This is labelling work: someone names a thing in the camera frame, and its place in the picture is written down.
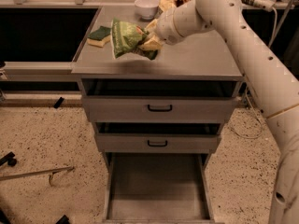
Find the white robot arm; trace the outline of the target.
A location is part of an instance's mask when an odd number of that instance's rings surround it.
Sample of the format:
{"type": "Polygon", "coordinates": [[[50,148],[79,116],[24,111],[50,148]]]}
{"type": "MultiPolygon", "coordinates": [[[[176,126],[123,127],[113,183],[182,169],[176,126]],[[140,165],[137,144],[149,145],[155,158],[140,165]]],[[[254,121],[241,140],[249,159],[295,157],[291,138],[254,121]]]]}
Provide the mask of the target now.
{"type": "Polygon", "coordinates": [[[299,224],[299,82],[242,15],[240,0],[192,0],[162,13],[165,43],[215,29],[223,38],[280,150],[269,224],[299,224]]]}

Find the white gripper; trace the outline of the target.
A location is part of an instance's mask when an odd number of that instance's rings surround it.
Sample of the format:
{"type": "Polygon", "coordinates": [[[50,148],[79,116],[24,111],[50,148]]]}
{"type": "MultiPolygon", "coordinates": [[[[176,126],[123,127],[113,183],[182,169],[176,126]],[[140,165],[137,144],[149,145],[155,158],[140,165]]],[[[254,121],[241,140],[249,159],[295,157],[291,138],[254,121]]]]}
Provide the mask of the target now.
{"type": "Polygon", "coordinates": [[[159,50],[163,42],[168,45],[175,45],[184,40],[184,37],[177,31],[175,26],[175,9],[172,7],[163,12],[158,19],[152,20],[145,28],[149,33],[155,31],[157,35],[147,40],[138,47],[144,51],[159,50]]]}

